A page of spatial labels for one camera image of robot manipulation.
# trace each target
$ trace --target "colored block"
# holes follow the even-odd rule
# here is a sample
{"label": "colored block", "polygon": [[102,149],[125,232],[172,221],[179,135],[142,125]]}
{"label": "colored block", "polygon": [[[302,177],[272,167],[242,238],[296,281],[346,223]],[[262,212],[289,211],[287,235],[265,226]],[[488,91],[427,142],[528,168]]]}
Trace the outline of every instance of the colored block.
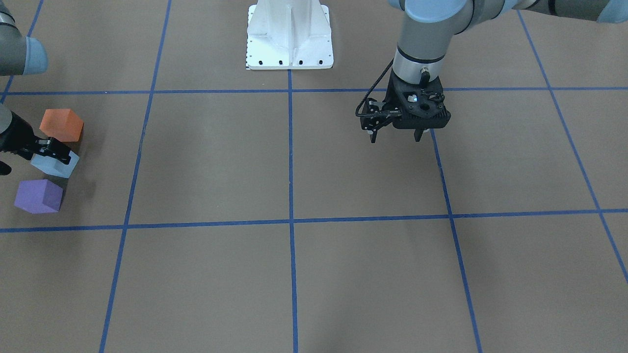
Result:
{"label": "colored block", "polygon": [[48,175],[54,175],[55,177],[70,178],[70,174],[74,171],[74,167],[79,162],[79,156],[76,153],[70,151],[70,164],[64,165],[58,160],[52,157],[44,157],[40,155],[34,155],[31,160],[31,165],[35,168],[43,171]]}
{"label": "colored block", "polygon": [[76,142],[83,130],[83,120],[71,109],[47,109],[40,130],[61,142]]}
{"label": "colored block", "polygon": [[32,214],[58,212],[63,189],[49,180],[26,180],[19,183],[14,205]]}

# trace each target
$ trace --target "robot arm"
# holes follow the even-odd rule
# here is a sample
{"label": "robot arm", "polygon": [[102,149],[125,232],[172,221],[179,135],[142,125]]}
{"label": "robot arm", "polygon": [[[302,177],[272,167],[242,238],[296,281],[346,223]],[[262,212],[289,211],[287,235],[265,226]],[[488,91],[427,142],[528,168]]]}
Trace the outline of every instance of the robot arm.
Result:
{"label": "robot arm", "polygon": [[[0,0],[0,76],[29,75],[45,72],[48,57],[41,43],[22,37],[15,19]],[[70,148],[55,138],[40,139],[33,128],[17,114],[0,104],[0,152],[11,152],[26,160],[33,155],[50,156],[63,164],[70,163]],[[0,175],[11,167],[0,161]]]}
{"label": "robot arm", "polygon": [[393,124],[423,131],[444,128],[451,118],[439,74],[454,35],[496,18],[510,9],[527,9],[559,17],[621,23],[628,19],[628,0],[388,0],[404,11],[403,26],[386,97],[364,97],[356,116],[374,143],[380,128]]}

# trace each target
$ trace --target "white bracket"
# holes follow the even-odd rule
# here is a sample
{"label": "white bracket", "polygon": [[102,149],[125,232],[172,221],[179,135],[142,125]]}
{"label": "white bracket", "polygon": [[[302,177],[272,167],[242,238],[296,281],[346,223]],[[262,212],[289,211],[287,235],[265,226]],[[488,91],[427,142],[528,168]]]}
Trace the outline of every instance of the white bracket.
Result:
{"label": "white bracket", "polygon": [[247,34],[247,69],[333,65],[329,8],[318,0],[259,0],[249,8]]}

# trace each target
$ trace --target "grid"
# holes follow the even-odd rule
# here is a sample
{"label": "grid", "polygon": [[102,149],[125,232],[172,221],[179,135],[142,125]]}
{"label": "grid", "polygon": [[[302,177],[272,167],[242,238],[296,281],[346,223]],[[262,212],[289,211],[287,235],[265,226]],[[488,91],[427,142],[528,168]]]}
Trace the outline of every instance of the grid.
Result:
{"label": "grid", "polygon": [[[32,24],[28,31],[28,36],[30,36],[36,26],[38,17],[41,12],[42,5],[45,0],[40,0],[39,5],[36,10],[35,17],[33,18]],[[467,299],[467,305],[469,310],[469,315],[471,319],[471,323],[473,326],[473,331],[475,335],[475,343],[477,345],[477,351],[482,352],[482,343],[480,339],[480,332],[477,327],[477,322],[475,319],[474,306],[472,302],[472,294],[467,283],[467,276],[465,272],[465,265],[463,261],[463,255],[460,250],[460,244],[458,241],[458,234],[456,229],[456,220],[457,219],[465,219],[465,218],[489,218],[489,217],[539,217],[539,216],[547,216],[547,215],[575,215],[575,214],[596,214],[600,217],[600,221],[606,231],[606,235],[609,239],[610,245],[614,250],[615,256],[617,258],[618,265],[620,266],[624,278],[628,283],[628,271],[626,270],[626,266],[624,261],[620,255],[620,252],[615,244],[613,235],[607,225],[605,215],[607,214],[626,214],[628,213],[628,209],[603,209],[601,208],[596,194],[593,190],[592,184],[590,183],[589,177],[587,175],[587,171],[585,166],[580,158],[580,154],[578,153],[577,146],[571,136],[568,125],[563,117],[563,113],[561,111],[561,107],[556,99],[555,91],[557,90],[628,90],[628,87],[553,87],[550,84],[550,80],[545,72],[543,67],[543,63],[538,55],[538,52],[535,48],[534,41],[528,31],[528,27],[526,26],[526,22],[522,17],[521,13],[517,11],[517,15],[519,16],[519,20],[521,22],[521,26],[525,31],[525,34],[528,38],[529,45],[534,52],[534,56],[536,57],[537,63],[539,65],[539,69],[543,74],[543,78],[546,82],[546,87],[449,87],[446,88],[446,91],[492,91],[492,90],[536,90],[536,91],[548,91],[551,94],[552,100],[554,102],[556,111],[560,117],[561,124],[563,129],[565,130],[565,134],[569,140],[571,149],[573,154],[578,162],[578,166],[580,167],[580,171],[582,173],[582,177],[587,184],[588,191],[590,196],[595,204],[594,209],[581,209],[581,210],[556,210],[556,211],[535,211],[535,212],[495,212],[495,213],[472,213],[472,214],[454,214],[452,212],[452,206],[450,203],[449,193],[447,189],[447,181],[445,170],[443,169],[443,165],[441,162],[441,156],[439,154],[438,149],[438,141],[436,138],[436,134],[434,130],[431,131],[431,137],[433,140],[433,148],[436,157],[436,161],[438,167],[440,169],[440,177],[442,182],[443,196],[445,199],[445,203],[447,206],[447,214],[436,214],[436,215],[405,215],[405,216],[382,216],[382,217],[330,217],[330,218],[307,218],[307,219],[299,219],[295,218],[294,212],[294,158],[293,158],[293,96],[294,94],[299,93],[310,93],[310,92],[366,92],[368,89],[362,88],[346,88],[346,89],[294,89],[293,88],[293,79],[292,72],[288,70],[287,72],[287,80],[288,80],[288,88],[287,89],[231,89],[231,90],[156,90],[156,81],[158,78],[158,72],[160,69],[160,60],[161,53],[163,51],[164,41],[166,37],[166,32],[168,30],[168,20],[170,17],[170,9],[171,9],[172,0],[168,0],[168,4],[166,7],[166,13],[163,21],[163,27],[161,31],[161,39],[160,45],[158,48],[158,54],[155,60],[154,71],[153,71],[153,79],[151,83],[150,90],[111,90],[111,91],[61,91],[61,92],[10,92],[11,84],[13,83],[13,77],[9,78],[8,83],[6,84],[4,91],[1,93],[0,102],[4,102],[5,98],[13,95],[105,95],[105,94],[148,94],[148,104],[146,106],[146,112],[144,115],[144,122],[141,137],[139,140],[138,152],[136,156],[133,180],[131,183],[131,189],[129,191],[128,203],[126,214],[124,218],[123,224],[118,225],[93,225],[93,226],[73,226],[73,227],[24,227],[24,228],[3,228],[0,229],[0,234],[7,233],[21,233],[21,232],[62,232],[62,231],[94,231],[94,230],[119,230],[121,231],[121,238],[119,243],[119,249],[117,253],[117,260],[114,269],[113,280],[111,284],[111,292],[109,295],[109,301],[107,304],[107,313],[103,325],[102,338],[100,342],[100,352],[105,351],[106,342],[107,342],[107,333],[109,329],[109,321],[111,319],[111,313],[114,305],[114,299],[116,296],[116,286],[117,279],[119,276],[119,271],[121,267],[122,254],[124,252],[124,244],[126,240],[126,234],[129,229],[157,229],[157,228],[182,228],[182,227],[217,227],[217,226],[239,226],[239,225],[263,225],[263,224],[288,224],[290,227],[290,251],[291,251],[291,283],[292,283],[292,319],[293,319],[293,350],[295,353],[298,352],[298,312],[297,312],[297,278],[296,278],[296,256],[295,256],[295,224],[304,224],[304,223],[321,223],[321,222],[374,222],[374,221],[392,221],[392,220],[427,220],[427,219],[448,219],[450,222],[450,227],[452,231],[453,241],[456,248],[456,253],[458,257],[458,265],[460,267],[460,274],[462,276],[463,287],[465,290],[465,296]],[[385,89],[376,89],[376,92],[384,92]],[[230,94],[241,94],[241,93],[284,93],[288,95],[288,131],[289,131],[289,218],[287,219],[274,219],[274,220],[237,220],[237,221],[227,221],[227,222],[187,222],[187,223],[167,223],[167,224],[130,224],[129,219],[131,216],[131,209],[133,207],[133,198],[135,194],[136,182],[138,179],[139,166],[142,158],[142,146],[144,137],[146,134],[146,127],[148,125],[150,114],[151,114],[151,106],[153,102],[153,97],[156,94],[214,94],[214,93],[230,93]]]}

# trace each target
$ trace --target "purple cube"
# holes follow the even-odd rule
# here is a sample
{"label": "purple cube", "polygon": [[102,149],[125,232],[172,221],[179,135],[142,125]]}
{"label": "purple cube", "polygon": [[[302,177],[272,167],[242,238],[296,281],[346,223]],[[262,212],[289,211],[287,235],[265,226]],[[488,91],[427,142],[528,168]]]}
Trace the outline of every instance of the purple cube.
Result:
{"label": "purple cube", "polygon": [[59,212],[63,189],[49,180],[26,180],[19,183],[15,206],[32,214]]}

